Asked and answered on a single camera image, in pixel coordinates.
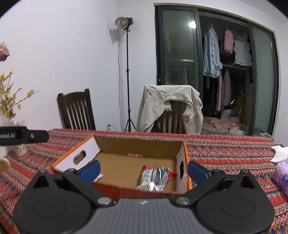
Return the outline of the patterned red tablecloth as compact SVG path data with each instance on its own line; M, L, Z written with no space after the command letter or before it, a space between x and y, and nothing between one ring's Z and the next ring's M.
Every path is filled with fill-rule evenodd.
M1 228L18 233L12 221L12 211L21 192L38 170L49 170L51 164L90 135L139 140L185 141L191 160L210 169L222 169L234 175L249 170L261 185L275 210L271 233L287 233L287 196L273 182L274 151L271 140L252 136L187 135L164 133L123 133L52 129L46 143L29 144L26 154L7 154L10 168L1 173Z

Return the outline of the yellow flower branches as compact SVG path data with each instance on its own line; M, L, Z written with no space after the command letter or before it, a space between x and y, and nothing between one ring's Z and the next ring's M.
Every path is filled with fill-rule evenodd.
M14 82L11 79L12 75L13 71L1 74L1 114L9 120L16 116L16 110L21 109L24 101L40 92L31 89L23 98L18 99L17 95L23 88L18 87L16 90L13 89Z

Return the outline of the orange cardboard snack box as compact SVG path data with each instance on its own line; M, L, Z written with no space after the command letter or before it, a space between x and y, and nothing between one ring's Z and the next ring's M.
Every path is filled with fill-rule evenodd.
M99 161L102 178L94 180L92 186L113 199L179 195L192 188L187 174L188 151L183 141L90 135L51 167L62 173L70 168L79 170L93 160ZM137 190L137 180L144 166L170 168L176 176L163 192Z

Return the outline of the silver red snack packet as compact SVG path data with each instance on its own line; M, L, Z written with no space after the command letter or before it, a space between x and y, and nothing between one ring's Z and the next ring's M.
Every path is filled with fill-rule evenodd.
M144 166L139 174L136 189L163 192L176 173L170 168Z

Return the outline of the chair with beige jacket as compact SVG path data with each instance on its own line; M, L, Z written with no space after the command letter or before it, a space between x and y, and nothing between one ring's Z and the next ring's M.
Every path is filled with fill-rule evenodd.
M171 110L164 111L163 114L154 122L152 132L185 134L183 113L186 104L179 101L170 101Z

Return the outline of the dark wooden chair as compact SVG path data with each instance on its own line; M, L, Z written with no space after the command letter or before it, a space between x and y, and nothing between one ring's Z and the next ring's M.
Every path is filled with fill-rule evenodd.
M57 96L64 129L96 130L89 89Z

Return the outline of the purple tissue pack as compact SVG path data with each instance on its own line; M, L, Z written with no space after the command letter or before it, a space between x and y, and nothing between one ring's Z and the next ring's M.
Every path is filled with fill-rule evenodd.
M275 171L272 174L273 180L288 196L288 163L287 160L277 164Z

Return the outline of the white tissue paper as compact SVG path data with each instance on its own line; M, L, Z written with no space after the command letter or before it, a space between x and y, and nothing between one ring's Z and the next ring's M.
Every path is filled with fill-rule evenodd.
M272 163L279 163L286 161L288 158L288 147L282 147L281 145L276 145L271 147L275 151L273 159L270 161Z

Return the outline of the pink artificial roses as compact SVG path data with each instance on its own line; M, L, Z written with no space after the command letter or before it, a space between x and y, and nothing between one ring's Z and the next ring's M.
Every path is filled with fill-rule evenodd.
M10 52L4 42L0 44L0 62L6 61L10 56Z

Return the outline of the beige jacket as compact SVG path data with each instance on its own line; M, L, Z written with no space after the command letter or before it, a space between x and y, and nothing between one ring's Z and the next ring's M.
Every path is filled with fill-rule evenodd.
M145 85L137 117L137 132L150 132L154 122L172 110L171 102L186 105L182 114L186 134L200 134L203 124L200 93L190 85Z

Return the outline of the light blue hanging shirt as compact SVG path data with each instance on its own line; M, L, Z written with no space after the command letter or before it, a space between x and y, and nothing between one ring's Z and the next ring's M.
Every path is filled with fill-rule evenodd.
M203 75L218 78L222 68L218 36L213 24L210 23L204 35Z

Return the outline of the black sliding glass door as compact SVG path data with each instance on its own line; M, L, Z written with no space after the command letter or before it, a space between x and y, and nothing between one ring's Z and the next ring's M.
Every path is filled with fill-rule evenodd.
M223 68L218 78L203 75L204 35L212 23ZM188 6L156 6L157 83L190 85L200 93L200 134L272 136L279 69L275 35L249 21ZM224 32L248 36L252 66L221 53Z

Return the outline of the white hanging top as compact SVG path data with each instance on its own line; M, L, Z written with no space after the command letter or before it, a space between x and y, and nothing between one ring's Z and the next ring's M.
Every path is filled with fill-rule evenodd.
M234 36L234 52L235 63L241 66L252 66L252 58L250 55L250 45L248 43L248 35L243 34Z

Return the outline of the pink hanging garment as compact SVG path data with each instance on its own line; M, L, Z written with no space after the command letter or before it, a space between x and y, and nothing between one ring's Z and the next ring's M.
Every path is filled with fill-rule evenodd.
M231 56L233 53L233 46L234 46L233 33L229 29L226 29L222 41L221 53L226 56Z

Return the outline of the studio light on stand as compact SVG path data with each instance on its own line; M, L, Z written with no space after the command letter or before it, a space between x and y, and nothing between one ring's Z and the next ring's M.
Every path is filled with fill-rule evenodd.
M122 29L126 33L126 81L127 81L127 122L125 126L125 132L131 132L132 128L136 129L131 118L131 105L130 105L130 84L129 84L129 32L130 26L133 25L132 17L118 17L115 20L115 25L118 29Z

